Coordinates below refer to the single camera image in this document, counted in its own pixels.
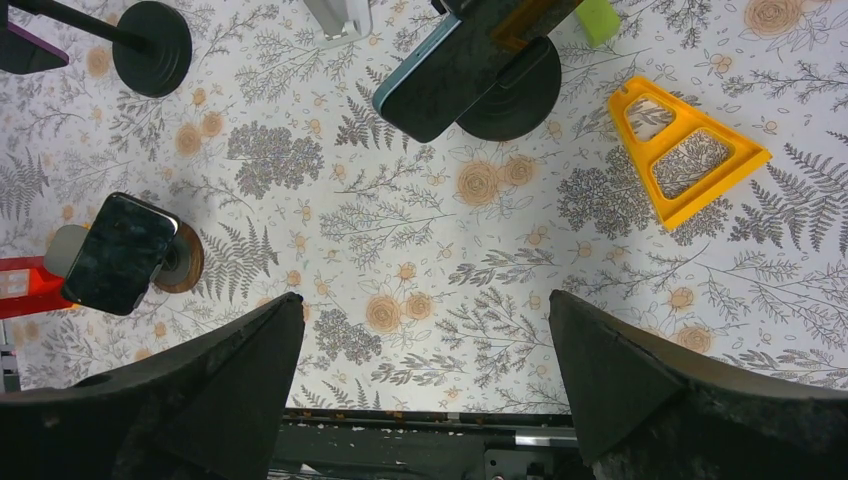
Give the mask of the blue-edged smartphone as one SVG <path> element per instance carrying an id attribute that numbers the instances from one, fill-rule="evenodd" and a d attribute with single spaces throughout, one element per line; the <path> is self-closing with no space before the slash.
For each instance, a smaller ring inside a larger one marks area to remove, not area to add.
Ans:
<path id="1" fill-rule="evenodd" d="M 489 33 L 519 2 L 443 2 L 442 21 L 375 91 L 376 113 L 420 143 L 456 124 L 510 58 Z"/>

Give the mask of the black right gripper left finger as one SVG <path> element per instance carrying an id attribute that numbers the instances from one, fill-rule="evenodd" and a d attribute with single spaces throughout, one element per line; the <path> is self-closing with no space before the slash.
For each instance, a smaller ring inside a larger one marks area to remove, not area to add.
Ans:
<path id="1" fill-rule="evenodd" d="M 1 398 L 5 479 L 262 479 L 298 364 L 302 299 L 66 388 Z"/>

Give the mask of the black smartphone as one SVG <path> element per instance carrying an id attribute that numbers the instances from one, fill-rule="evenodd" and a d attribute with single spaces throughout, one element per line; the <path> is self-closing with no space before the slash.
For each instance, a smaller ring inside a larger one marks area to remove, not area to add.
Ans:
<path id="1" fill-rule="evenodd" d="M 123 192 L 111 193 L 60 290 L 77 305 L 116 316 L 133 312 L 181 225 L 178 216 Z"/>

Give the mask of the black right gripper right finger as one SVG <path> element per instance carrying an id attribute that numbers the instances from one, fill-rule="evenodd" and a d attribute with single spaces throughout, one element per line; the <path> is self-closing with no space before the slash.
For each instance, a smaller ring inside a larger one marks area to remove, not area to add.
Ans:
<path id="1" fill-rule="evenodd" d="M 549 325 L 598 479 L 843 479 L 847 395 L 688 350 L 561 290 Z"/>

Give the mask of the black round-base phone stand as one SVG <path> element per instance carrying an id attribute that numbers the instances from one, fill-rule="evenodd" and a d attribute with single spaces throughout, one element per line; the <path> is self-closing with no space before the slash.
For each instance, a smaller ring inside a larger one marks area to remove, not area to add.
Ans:
<path id="1" fill-rule="evenodd" d="M 551 113 L 561 88 L 561 62 L 549 34 L 581 5 L 521 1 L 504 14 L 489 38 L 510 58 L 456 124 L 476 138 L 498 142 L 538 127 Z"/>

